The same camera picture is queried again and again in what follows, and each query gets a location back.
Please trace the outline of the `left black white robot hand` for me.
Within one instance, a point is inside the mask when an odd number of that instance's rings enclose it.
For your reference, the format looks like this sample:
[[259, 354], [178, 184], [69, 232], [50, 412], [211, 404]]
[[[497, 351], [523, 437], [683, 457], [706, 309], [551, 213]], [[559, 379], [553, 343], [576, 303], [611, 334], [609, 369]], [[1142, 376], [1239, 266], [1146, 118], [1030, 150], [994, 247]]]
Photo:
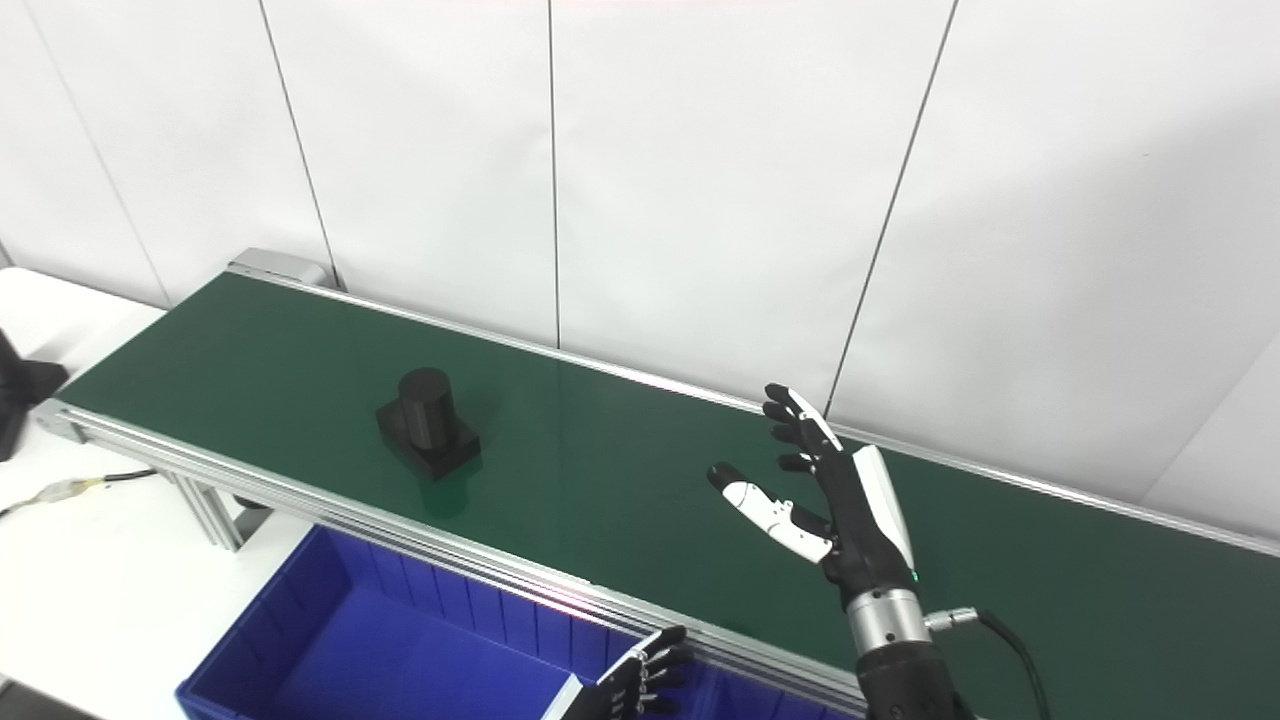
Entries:
[[568, 675], [541, 717], [640, 719], [678, 712], [675, 692], [687, 684], [695, 660], [686, 639], [686, 626], [666, 626], [626, 650], [594, 682]]

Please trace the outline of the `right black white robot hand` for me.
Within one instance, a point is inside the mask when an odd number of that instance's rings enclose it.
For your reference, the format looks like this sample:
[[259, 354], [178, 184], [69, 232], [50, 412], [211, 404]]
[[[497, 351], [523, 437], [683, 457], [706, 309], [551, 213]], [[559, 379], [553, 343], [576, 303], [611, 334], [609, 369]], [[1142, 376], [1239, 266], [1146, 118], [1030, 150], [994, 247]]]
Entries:
[[814, 479], [829, 515], [772, 495], [728, 462], [708, 469], [709, 483], [776, 543], [819, 566], [842, 605], [870, 592], [915, 592], [916, 574], [881, 525], [854, 454], [797, 391], [769, 383], [765, 396], [762, 410], [774, 423], [772, 436], [796, 448], [778, 456], [780, 469]]

